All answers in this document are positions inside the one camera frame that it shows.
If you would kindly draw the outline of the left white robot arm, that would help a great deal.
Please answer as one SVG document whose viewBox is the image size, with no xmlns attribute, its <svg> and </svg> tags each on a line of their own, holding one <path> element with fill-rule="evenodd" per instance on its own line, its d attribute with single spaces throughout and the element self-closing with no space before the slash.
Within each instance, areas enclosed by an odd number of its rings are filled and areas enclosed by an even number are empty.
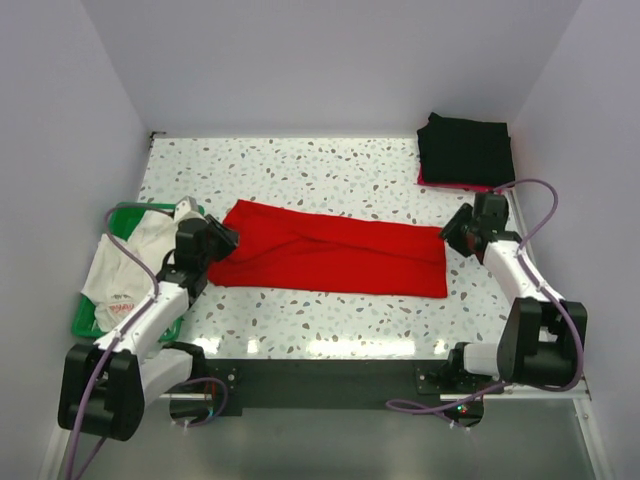
<svg viewBox="0 0 640 480">
<path fill-rule="evenodd" d="M 238 243 L 238 234 L 210 215 L 179 222 L 175 247 L 142 303 L 93 344 L 77 344 L 67 353 L 57 413 L 61 428 L 126 441 L 161 395 L 176 386 L 196 392 L 209 382 L 201 347 L 170 342 L 158 354 L 150 352 L 199 298 L 209 266 Z"/>
</svg>

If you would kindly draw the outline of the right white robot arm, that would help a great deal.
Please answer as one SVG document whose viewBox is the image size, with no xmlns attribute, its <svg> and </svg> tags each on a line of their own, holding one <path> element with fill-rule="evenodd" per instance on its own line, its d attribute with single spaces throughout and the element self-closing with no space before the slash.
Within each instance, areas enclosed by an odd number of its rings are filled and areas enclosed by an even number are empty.
<svg viewBox="0 0 640 480">
<path fill-rule="evenodd" d="M 567 391 L 582 377 L 588 313 L 548 285 L 514 231 L 506 229 L 509 202 L 501 194 L 475 195 L 445 225 L 440 237 L 474 257 L 497 280 L 511 308 L 495 345 L 460 342 L 445 369 L 448 386 L 469 392 L 481 376 L 547 391 Z"/>
</svg>

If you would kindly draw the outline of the red t shirt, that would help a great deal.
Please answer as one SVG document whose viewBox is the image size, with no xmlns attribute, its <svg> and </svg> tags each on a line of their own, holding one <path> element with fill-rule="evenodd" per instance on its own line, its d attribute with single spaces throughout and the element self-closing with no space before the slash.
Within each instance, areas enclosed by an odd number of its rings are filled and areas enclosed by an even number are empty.
<svg viewBox="0 0 640 480">
<path fill-rule="evenodd" d="M 448 295 L 440 230 L 302 213 L 246 200 L 224 220 L 236 250 L 212 264 L 223 287 L 269 287 L 329 293 Z"/>
</svg>

